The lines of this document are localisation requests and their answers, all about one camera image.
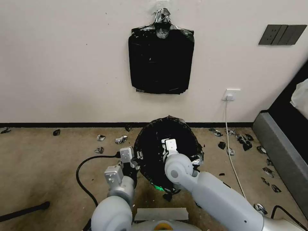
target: power outlet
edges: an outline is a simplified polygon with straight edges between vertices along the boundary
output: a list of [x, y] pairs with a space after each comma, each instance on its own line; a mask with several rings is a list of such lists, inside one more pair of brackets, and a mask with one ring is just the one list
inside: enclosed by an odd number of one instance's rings
[[226, 89], [222, 100], [235, 100], [241, 89]]
[[259, 45], [271, 45], [281, 25], [267, 25]]

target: black garbage bag hanging on wall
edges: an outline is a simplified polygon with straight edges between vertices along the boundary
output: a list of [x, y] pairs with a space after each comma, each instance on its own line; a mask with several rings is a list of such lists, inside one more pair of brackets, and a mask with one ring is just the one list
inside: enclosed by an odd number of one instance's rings
[[166, 8], [149, 26], [132, 29], [128, 39], [132, 86], [154, 94], [180, 94], [188, 89], [194, 32], [170, 23]]

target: floor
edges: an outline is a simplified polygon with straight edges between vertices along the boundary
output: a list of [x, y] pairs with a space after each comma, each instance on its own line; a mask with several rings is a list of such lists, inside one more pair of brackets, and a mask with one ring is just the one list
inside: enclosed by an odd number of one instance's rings
[[[105, 155], [114, 155], [120, 148], [133, 145], [140, 132], [133, 128], [127, 132], [124, 128], [64, 128], [59, 136], [53, 136], [54, 129], [20, 128], [10, 133], [0, 134], [0, 214], [6, 214], [26, 207], [50, 201], [49, 209], [37, 211], [19, 218], [0, 223], [0, 230], [81, 230], [94, 211], [93, 201], [78, 186], [75, 179], [77, 166], [86, 158], [95, 155], [94, 150], [103, 146]], [[205, 147], [204, 164], [201, 171], [208, 171], [233, 189], [240, 192], [232, 171], [226, 149], [217, 144], [226, 141], [226, 135], [216, 137], [205, 128], [193, 128], [199, 143]], [[234, 166], [241, 180], [245, 194], [251, 204], [261, 203], [271, 213], [278, 204], [287, 209], [306, 227], [308, 222], [275, 173], [271, 178], [262, 170], [266, 167], [267, 155], [260, 154], [256, 147], [260, 145], [250, 128], [236, 128], [239, 134], [248, 133], [255, 139], [253, 148], [244, 151], [235, 136], [230, 136], [230, 147], [235, 150]], [[96, 136], [102, 134], [102, 142]], [[115, 144], [115, 138], [128, 135], [124, 144]], [[117, 159], [95, 159], [83, 166], [80, 178], [98, 201], [103, 200], [108, 191], [105, 182], [105, 169], [117, 163]], [[261, 180], [264, 177], [282, 191], [275, 193]], [[226, 230], [205, 211], [198, 208], [187, 192], [175, 195], [171, 202], [162, 198], [163, 192], [155, 190], [142, 176], [138, 176], [135, 206], [137, 208], [186, 207], [189, 223], [202, 230]], [[285, 217], [277, 211], [277, 218]]]

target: trash scrap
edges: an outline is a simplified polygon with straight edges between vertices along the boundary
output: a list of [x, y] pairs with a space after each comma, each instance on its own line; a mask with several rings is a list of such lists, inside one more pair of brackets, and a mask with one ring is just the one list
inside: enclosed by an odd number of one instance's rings
[[223, 136], [223, 134], [220, 131], [214, 128], [210, 128], [209, 131], [213, 132], [215, 136], [218, 136], [218, 137]]
[[268, 158], [266, 159], [266, 164], [267, 164], [267, 166], [274, 166], [273, 162]]
[[272, 189], [274, 190], [274, 192], [276, 193], [281, 193], [281, 190], [274, 184], [272, 184]]
[[96, 153], [98, 153], [98, 154], [103, 154], [104, 148], [103, 148], [103, 147], [98, 147], [97, 149], [95, 149], [94, 152], [96, 152]]
[[253, 137], [251, 135], [249, 135], [249, 134], [245, 133], [245, 136], [246, 136], [246, 139], [248, 139], [249, 141], [253, 141], [254, 140]]
[[242, 135], [235, 134], [235, 137], [237, 141], [239, 141], [239, 143], [243, 145], [244, 151], [247, 151], [252, 148], [252, 144], [248, 140], [246, 140], [246, 138], [243, 137]]
[[103, 141], [106, 137], [103, 135], [97, 135], [96, 139], [97, 141]]
[[52, 133], [54, 136], [60, 135], [61, 131], [60, 129], [54, 130], [54, 132]]
[[125, 143], [126, 140], [127, 140], [127, 136], [121, 136], [121, 137], [115, 139], [115, 143], [116, 144], [122, 144], [122, 143]]
[[128, 132], [130, 132], [131, 129], [132, 129], [132, 127], [129, 124], [127, 124], [125, 126], [125, 130], [128, 131]]
[[226, 143], [225, 142], [222, 142], [222, 141], [220, 141], [219, 143], [218, 143], [218, 147], [220, 148], [220, 149], [225, 149], [225, 147], [226, 147]]
[[229, 148], [230, 150], [230, 156], [234, 156], [235, 152], [233, 151], [232, 148]]
[[257, 150], [261, 154], [267, 154], [267, 152], [266, 152], [266, 150], [265, 150], [265, 148], [263, 146], [258, 146]]
[[228, 135], [235, 135], [235, 130], [228, 129]]
[[0, 134], [9, 133], [10, 131], [11, 131], [11, 129], [7, 127], [2, 132], [0, 132]]
[[268, 182], [265, 178], [261, 177], [261, 179], [262, 179], [262, 181], [263, 181], [265, 184], [267, 184], [267, 185], [269, 186], [269, 182]]
[[268, 167], [264, 167], [262, 169], [267, 175], [270, 175], [271, 178], [274, 178], [274, 174], [273, 174], [274, 172], [272, 170], [270, 170]]
[[267, 211], [266, 211], [266, 209], [264, 208], [263, 205], [261, 205], [259, 203], [256, 203], [256, 204], [253, 205], [253, 207], [254, 207], [255, 210], [257, 210], [262, 215], [266, 215], [267, 214]]

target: baseboard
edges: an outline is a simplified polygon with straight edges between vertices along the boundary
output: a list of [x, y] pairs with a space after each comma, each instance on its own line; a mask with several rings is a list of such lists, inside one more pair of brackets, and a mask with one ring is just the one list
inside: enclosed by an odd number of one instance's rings
[[[11, 128], [74, 128], [74, 127], [144, 127], [147, 122], [120, 122], [120, 123], [0, 123], [0, 127]], [[225, 123], [196, 123], [187, 122], [188, 126], [195, 128], [223, 128]], [[228, 127], [252, 127], [252, 122], [230, 122]]]

